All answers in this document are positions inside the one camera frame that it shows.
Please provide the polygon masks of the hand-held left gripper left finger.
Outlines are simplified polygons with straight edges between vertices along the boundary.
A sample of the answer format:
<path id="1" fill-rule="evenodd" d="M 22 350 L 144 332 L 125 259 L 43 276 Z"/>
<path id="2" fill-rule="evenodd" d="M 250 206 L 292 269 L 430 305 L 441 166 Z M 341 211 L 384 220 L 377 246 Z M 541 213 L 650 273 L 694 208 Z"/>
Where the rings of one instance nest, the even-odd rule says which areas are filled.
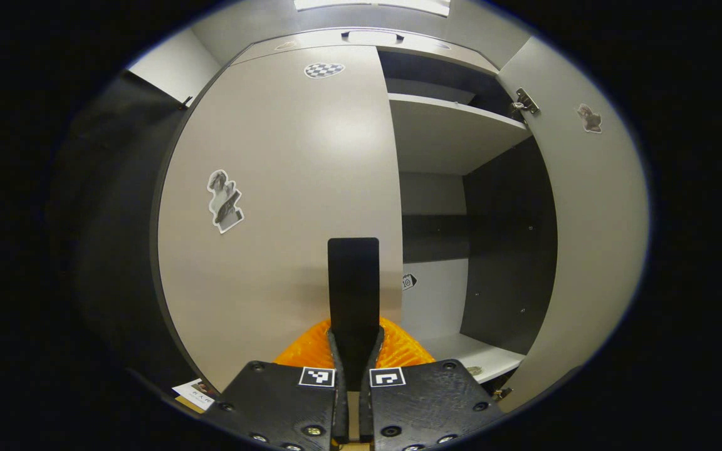
<path id="1" fill-rule="evenodd" d="M 343 362 L 330 321 L 273 361 L 246 363 L 201 420 L 241 450 L 336 450 L 347 441 Z"/>

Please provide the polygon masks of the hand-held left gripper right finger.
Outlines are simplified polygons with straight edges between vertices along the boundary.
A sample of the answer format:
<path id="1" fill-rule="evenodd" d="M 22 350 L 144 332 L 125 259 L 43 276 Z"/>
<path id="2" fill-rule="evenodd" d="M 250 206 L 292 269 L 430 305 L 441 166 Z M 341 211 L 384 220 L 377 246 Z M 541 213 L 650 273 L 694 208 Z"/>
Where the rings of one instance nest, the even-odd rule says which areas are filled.
<path id="1" fill-rule="evenodd" d="M 379 320 L 359 394 L 359 431 L 372 450 L 450 450 L 505 417 L 456 359 L 434 358 L 401 326 Z"/>

